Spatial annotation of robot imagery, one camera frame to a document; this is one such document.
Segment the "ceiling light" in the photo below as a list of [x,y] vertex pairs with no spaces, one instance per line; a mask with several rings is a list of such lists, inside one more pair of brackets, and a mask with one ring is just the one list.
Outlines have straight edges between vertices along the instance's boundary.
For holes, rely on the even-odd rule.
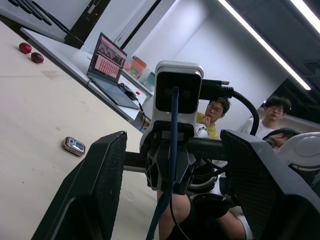
[[320,33],[320,20],[302,0],[291,0],[293,5],[303,14],[311,25]]
[[306,90],[311,88],[306,82],[269,46],[269,44],[263,40],[263,38],[237,13],[233,7],[227,3],[226,0],[218,0],[244,27],[247,31],[284,67],[284,69],[291,74],[295,80],[298,81]]

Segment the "man with glasses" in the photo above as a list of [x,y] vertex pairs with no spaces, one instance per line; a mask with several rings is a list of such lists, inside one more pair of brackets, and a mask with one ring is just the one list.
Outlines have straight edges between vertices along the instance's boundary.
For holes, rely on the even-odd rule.
[[[264,104],[265,117],[260,120],[256,132],[258,138],[263,138],[272,131],[278,129],[279,120],[283,119],[291,109],[291,102],[285,97],[272,96]],[[237,131],[249,134],[254,123],[254,119],[247,120]]]
[[219,99],[217,101],[209,101],[205,113],[197,113],[196,123],[206,126],[207,134],[210,139],[218,139],[216,130],[216,121],[222,119],[230,108],[228,99]]

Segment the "red ball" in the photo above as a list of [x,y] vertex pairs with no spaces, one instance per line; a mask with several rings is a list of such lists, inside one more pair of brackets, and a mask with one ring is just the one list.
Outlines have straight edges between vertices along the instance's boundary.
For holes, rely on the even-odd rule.
[[31,54],[31,59],[34,61],[36,64],[42,64],[44,62],[44,57],[38,53],[38,52],[33,52]]
[[32,47],[28,43],[23,42],[20,43],[19,50],[24,54],[29,54],[31,53]]

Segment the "black shorts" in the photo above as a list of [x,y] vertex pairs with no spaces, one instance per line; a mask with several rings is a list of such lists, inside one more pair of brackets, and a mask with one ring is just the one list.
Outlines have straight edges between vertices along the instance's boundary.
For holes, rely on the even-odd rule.
[[[211,218],[204,218],[190,203],[188,217],[179,224],[184,234],[190,240],[228,240],[218,223]],[[167,240],[186,240],[177,226],[174,226]]]

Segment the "person's hand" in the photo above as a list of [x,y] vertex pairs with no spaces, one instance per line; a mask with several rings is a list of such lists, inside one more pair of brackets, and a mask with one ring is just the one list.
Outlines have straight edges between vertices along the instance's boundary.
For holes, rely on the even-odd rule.
[[210,126],[210,117],[209,116],[204,116],[202,118],[201,124],[206,125],[207,128]]

